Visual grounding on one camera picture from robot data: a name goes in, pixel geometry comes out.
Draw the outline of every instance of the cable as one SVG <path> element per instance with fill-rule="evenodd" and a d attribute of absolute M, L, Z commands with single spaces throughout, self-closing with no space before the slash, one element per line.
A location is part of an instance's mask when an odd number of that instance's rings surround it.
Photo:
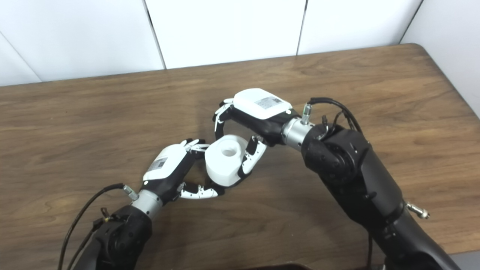
<path fill-rule="evenodd" d="M 371 270 L 372 268 L 372 253 L 373 253 L 373 240 L 372 235 L 368 234 L 368 255 L 367 255 L 367 270 Z"/>
<path fill-rule="evenodd" d="M 68 240 L 70 239 L 70 235 L 72 234 L 73 229 L 75 229 L 75 226 L 77 225 L 78 220 L 80 220 L 80 218 L 85 213 L 87 208 L 93 203 L 93 201 L 95 201 L 98 197 L 100 197 L 100 195 L 104 194 L 105 192 L 113 190 L 113 189 L 123 189 L 124 186 L 125 186 L 125 184 L 118 183 L 118 184 L 112 184 L 112 185 L 109 185 L 109 186 L 106 186 L 106 187 L 102 188 L 99 192 L 97 192 L 95 195 L 93 195 L 93 197 L 90 198 L 90 200 L 88 200 L 88 202 L 84 205 L 82 210 L 80 210 L 77 217 L 73 220 L 73 223 L 70 226 L 70 229 L 68 230 L 67 235 L 65 236 L 65 239 L 63 240 L 63 244 L 62 244 L 61 251 L 60 251 L 59 265 L 58 265 L 58 268 L 57 268 L 58 270 L 61 270 L 61 268 L 62 268 L 63 258 L 65 257 L 65 250 L 67 249 L 67 244 L 68 244 Z"/>
<path fill-rule="evenodd" d="M 333 124 L 332 124 L 332 133 L 335 131 L 335 127 L 336 127 L 336 122 L 338 121 L 338 117 L 340 116 L 340 114 L 344 114 L 345 115 L 345 112 L 343 110 L 339 111 L 336 115 L 335 115 L 335 118 L 333 119 Z"/>
<path fill-rule="evenodd" d="M 93 232 L 95 231 L 95 228 L 91 229 L 90 232 L 87 234 L 87 236 L 85 237 L 85 239 L 82 241 L 82 243 L 80 244 L 80 246 L 78 247 L 77 251 L 75 252 L 75 254 L 73 255 L 72 257 L 72 260 L 70 261 L 70 263 L 68 264 L 68 267 L 67 267 L 67 270 L 70 270 L 73 266 L 73 263 L 75 262 L 75 260 L 77 259 L 78 255 L 80 254 L 80 252 L 83 250 L 83 248 L 85 247 L 85 245 L 87 244 L 88 240 L 90 240 L 90 237 L 92 237 L 92 234 Z"/>
<path fill-rule="evenodd" d="M 345 113 L 348 115 L 347 117 L 347 120 L 350 119 L 353 123 L 353 125 L 355 126 L 355 129 L 362 133 L 362 130 L 360 128 L 360 125 L 357 121 L 357 119 L 355 119 L 355 116 L 353 116 L 353 113 L 350 112 L 350 110 L 348 110 L 347 107 L 345 107 L 345 105 L 343 105 L 342 103 L 332 99 L 332 98 L 310 98 L 310 101 L 307 102 L 308 104 L 317 104 L 317 103 L 328 103 L 328 104 L 333 104 L 339 108 L 341 108 L 343 111 L 345 111 Z"/>

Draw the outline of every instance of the wood grain surface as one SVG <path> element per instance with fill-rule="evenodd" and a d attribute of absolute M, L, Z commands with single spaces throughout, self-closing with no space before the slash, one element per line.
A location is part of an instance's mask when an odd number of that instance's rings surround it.
<path fill-rule="evenodd" d="M 213 142 L 224 98 L 260 87 L 301 111 L 312 96 L 346 104 L 403 190 L 430 211 L 418 222 L 448 253 L 480 249 L 480 122 L 427 53 L 407 44 L 0 87 L 0 265 L 56 268 L 73 218 L 100 188 L 138 189 L 155 156 L 184 138 Z M 313 121 L 337 109 L 314 108 Z M 251 132 L 228 123 L 227 133 Z M 201 183 L 198 162 L 186 180 Z M 77 249 L 99 198 L 72 235 Z M 137 270 L 236 270 L 286 262 L 364 265 L 367 234 L 293 149 L 269 148 L 225 196 L 162 209 Z M 383 255 L 374 249 L 374 262 Z"/>

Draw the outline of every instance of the metal cable fitting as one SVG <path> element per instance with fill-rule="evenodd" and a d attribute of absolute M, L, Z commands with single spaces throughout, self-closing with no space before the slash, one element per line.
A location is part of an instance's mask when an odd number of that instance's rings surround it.
<path fill-rule="evenodd" d="M 417 216 L 421 219 L 428 219 L 430 214 L 426 209 L 420 208 L 414 204 L 410 204 L 409 202 L 405 202 L 407 204 L 407 209 L 417 214 Z"/>
<path fill-rule="evenodd" d="M 303 107 L 303 114 L 301 116 L 301 121 L 303 125 L 307 125 L 310 122 L 310 114 L 312 113 L 312 105 L 306 103 L 305 107 Z"/>
<path fill-rule="evenodd" d="M 132 201 L 138 200 L 138 194 L 131 187 L 124 185 L 123 191 L 125 191 L 125 193 L 128 195 L 128 197 L 130 197 L 130 199 L 132 199 Z"/>

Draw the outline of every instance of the robotic hand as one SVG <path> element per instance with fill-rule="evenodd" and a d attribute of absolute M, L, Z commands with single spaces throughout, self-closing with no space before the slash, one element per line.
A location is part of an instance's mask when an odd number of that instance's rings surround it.
<path fill-rule="evenodd" d="M 138 194 L 127 185 L 123 185 L 132 203 L 111 215 L 106 209 L 102 209 L 104 218 L 94 222 L 94 229 L 83 245 L 95 232 L 92 240 L 73 269 L 133 270 L 146 241 L 152 235 L 152 221 L 161 207 L 179 197 L 200 199 L 223 194 L 223 188 L 214 184 L 197 186 L 183 182 L 195 160 L 204 157 L 209 146 L 204 143 L 204 140 L 188 139 L 163 149 L 144 175 L 143 185 Z M 76 255 L 68 270 L 72 267 Z M 60 257 L 59 269 L 62 261 L 63 255 Z"/>
<path fill-rule="evenodd" d="M 329 103 L 341 112 L 333 123 L 310 120 L 312 105 Z M 340 114 L 350 129 L 336 124 Z M 298 150 L 305 166 L 320 179 L 345 213 L 362 225 L 386 255 L 387 270 L 459 270 L 451 258 L 420 228 L 429 214 L 403 200 L 402 192 L 361 132 L 352 113 L 331 98 L 312 98 L 302 115 L 290 103 L 262 89 L 243 90 L 224 100 L 214 115 L 215 135 L 232 119 L 253 130 L 268 146 Z"/>

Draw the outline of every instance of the white wall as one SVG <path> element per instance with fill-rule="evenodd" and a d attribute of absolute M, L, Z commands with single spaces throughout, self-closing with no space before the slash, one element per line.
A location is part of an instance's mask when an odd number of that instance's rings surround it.
<path fill-rule="evenodd" d="M 163 67 L 142 0 L 2 0 L 0 32 L 42 81 Z"/>
<path fill-rule="evenodd" d="M 167 68 L 295 55 L 305 0 L 146 1 Z"/>
<path fill-rule="evenodd" d="M 37 75 L 0 33 L 0 86 L 38 82 Z"/>
<path fill-rule="evenodd" d="M 480 116 L 480 1 L 424 0 L 402 43 L 422 45 Z"/>
<path fill-rule="evenodd" d="M 398 44 L 421 0 L 309 0 L 299 54 Z"/>
<path fill-rule="evenodd" d="M 421 0 L 145 1 L 0 0 L 0 85 L 397 44 Z"/>

